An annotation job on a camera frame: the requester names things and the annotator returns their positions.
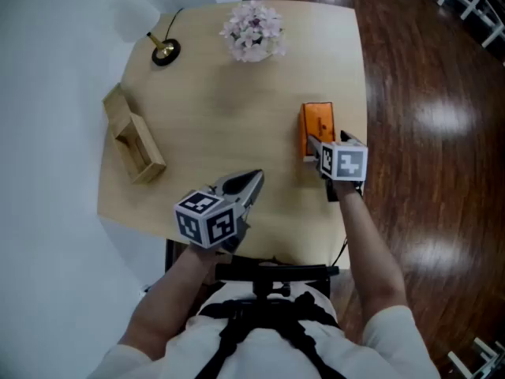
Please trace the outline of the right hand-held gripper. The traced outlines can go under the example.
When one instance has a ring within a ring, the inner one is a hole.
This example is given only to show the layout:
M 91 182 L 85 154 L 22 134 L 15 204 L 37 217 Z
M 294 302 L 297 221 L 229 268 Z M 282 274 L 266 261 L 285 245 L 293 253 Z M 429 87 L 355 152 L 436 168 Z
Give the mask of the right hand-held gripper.
M 368 148 L 358 144 L 358 139 L 351 133 L 340 132 L 342 144 L 325 143 L 313 135 L 307 137 L 307 162 L 316 162 L 329 202 L 338 202 L 333 182 L 351 182 L 354 189 L 362 196 L 362 186 L 366 179 Z

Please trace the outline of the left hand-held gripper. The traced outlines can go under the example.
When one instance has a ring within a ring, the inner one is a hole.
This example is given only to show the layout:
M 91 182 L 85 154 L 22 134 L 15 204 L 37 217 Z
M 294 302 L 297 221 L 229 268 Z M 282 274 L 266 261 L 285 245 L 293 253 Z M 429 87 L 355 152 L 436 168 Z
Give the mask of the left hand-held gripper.
M 264 185 L 261 169 L 221 177 L 213 186 L 192 190 L 174 205 L 180 236 L 206 250 L 234 253 L 244 240 L 246 222 Z

